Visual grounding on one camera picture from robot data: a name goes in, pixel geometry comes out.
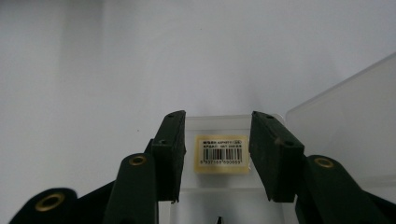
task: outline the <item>brass grommet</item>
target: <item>brass grommet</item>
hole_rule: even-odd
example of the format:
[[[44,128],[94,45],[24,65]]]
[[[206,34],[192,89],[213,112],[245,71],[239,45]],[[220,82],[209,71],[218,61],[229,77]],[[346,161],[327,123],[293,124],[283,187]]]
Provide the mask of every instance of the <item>brass grommet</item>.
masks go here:
[[[59,204],[64,201],[64,194],[61,192],[56,192],[48,195],[47,197],[38,201],[35,204],[35,210],[38,212],[47,212],[56,208]]]
[[[334,167],[334,163],[332,163],[332,161],[330,161],[326,158],[319,157],[319,158],[314,159],[314,161],[317,165],[324,167],[324,168]]]
[[[129,159],[129,164],[131,165],[141,165],[147,161],[146,157],[144,156],[136,156]]]

